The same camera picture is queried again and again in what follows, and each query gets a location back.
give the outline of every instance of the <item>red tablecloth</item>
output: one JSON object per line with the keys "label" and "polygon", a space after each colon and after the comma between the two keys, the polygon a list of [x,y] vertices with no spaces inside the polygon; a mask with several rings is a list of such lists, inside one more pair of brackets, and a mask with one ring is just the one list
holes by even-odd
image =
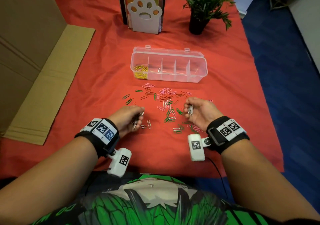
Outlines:
{"label": "red tablecloth", "polygon": [[[108,117],[125,104],[122,97],[131,94],[137,105],[145,106],[145,121],[152,129],[139,130],[118,145],[132,151],[130,166],[142,173],[197,177],[217,177],[208,162],[191,162],[187,135],[172,128],[184,121],[164,123],[165,113],[158,110],[152,96],[140,100],[146,82],[134,78],[130,60],[135,46],[190,48],[204,54],[208,75],[199,83],[148,81],[155,90],[170,87],[188,91],[203,99],[212,99],[227,116],[234,118],[249,134],[253,144],[283,171],[283,157],[268,106],[259,82],[248,41],[236,7],[228,8],[232,27],[226,32],[222,20],[211,20],[202,35],[189,33],[189,9],[184,0],[166,0],[163,31],[159,35],[133,32],[122,22],[119,0],[56,0],[69,24],[95,28],[96,32],[57,114],[44,146],[1,139],[0,178],[19,176],[57,151],[93,118]],[[184,99],[175,108],[182,108]],[[223,171],[220,157],[206,150]],[[98,170],[108,166],[101,158]]]}

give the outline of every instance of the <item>blue floor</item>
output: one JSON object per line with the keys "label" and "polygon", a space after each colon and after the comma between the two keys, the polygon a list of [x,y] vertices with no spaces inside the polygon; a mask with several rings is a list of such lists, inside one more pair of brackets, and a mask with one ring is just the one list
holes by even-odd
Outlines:
{"label": "blue floor", "polygon": [[[282,148],[284,176],[320,212],[318,70],[289,9],[270,12],[268,0],[254,0],[242,24]],[[197,184],[225,198],[220,180]]]}

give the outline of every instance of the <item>clear plastic organizer box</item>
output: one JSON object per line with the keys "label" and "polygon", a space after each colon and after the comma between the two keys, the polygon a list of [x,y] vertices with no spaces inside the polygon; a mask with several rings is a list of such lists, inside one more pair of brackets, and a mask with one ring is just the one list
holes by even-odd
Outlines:
{"label": "clear plastic organizer box", "polygon": [[134,77],[198,83],[208,74],[207,60],[198,51],[135,47],[131,56]]}

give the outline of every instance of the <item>green graphic t-shirt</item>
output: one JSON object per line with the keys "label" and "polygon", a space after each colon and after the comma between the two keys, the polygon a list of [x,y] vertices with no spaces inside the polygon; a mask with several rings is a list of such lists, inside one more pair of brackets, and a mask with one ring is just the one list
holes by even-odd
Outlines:
{"label": "green graphic t-shirt", "polygon": [[278,222],[175,178],[142,175],[119,187],[87,195],[32,223],[36,224],[268,225]]}

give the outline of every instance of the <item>paw cutout hole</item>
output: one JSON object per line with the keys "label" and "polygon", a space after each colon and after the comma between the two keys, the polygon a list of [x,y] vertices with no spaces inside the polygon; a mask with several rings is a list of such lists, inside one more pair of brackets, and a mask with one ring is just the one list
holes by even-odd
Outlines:
{"label": "paw cutout hole", "polygon": [[148,13],[140,13],[139,17],[144,19],[144,20],[149,20],[151,18],[151,15]]}

